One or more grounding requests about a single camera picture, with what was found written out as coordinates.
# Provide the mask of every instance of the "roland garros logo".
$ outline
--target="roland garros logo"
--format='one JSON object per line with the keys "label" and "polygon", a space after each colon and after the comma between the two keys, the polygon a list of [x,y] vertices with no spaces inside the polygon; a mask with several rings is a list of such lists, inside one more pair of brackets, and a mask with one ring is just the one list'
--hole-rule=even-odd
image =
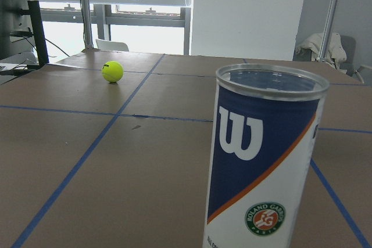
{"label": "roland garros logo", "polygon": [[284,221],[284,207],[278,203],[259,203],[245,214],[248,229],[259,236],[268,236],[276,232]]}

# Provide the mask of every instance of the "yellow tennis ball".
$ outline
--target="yellow tennis ball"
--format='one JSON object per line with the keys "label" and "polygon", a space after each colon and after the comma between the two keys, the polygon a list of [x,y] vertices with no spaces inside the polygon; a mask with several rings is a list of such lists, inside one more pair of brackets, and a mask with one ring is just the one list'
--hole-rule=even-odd
{"label": "yellow tennis ball", "polygon": [[123,66],[117,61],[108,61],[102,67],[102,75],[106,81],[117,82],[123,74]]}

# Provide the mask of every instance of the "silver pole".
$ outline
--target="silver pole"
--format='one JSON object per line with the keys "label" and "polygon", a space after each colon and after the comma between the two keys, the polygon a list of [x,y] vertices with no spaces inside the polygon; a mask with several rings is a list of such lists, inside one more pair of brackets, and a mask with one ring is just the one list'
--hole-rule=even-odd
{"label": "silver pole", "polygon": [[81,1],[81,12],[84,18],[84,41],[85,48],[92,49],[93,46],[93,37],[92,37],[92,20],[91,12],[89,7],[89,0],[80,0]]}
{"label": "silver pole", "polygon": [[335,11],[336,11],[336,6],[337,6],[337,0],[331,0],[330,8],[328,10],[327,21],[325,22],[323,40],[320,45],[319,57],[317,58],[317,60],[320,62],[326,61],[326,53],[328,50],[328,46],[330,44],[330,36],[332,32],[332,24],[333,24]]}

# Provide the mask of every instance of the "tennis ball can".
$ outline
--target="tennis ball can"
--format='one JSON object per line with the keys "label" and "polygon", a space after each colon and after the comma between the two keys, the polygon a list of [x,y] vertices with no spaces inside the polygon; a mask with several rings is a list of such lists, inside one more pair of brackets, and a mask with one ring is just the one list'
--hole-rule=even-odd
{"label": "tennis ball can", "polygon": [[203,248],[287,248],[329,82],[266,64],[216,77]]}

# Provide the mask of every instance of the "white chair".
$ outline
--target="white chair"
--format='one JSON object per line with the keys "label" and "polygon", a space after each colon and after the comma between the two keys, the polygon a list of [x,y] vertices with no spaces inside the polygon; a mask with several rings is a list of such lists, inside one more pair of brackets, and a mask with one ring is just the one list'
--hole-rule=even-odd
{"label": "white chair", "polygon": [[129,51],[127,44],[123,42],[114,42],[102,39],[96,39],[95,42],[97,43],[97,48],[102,51]]}

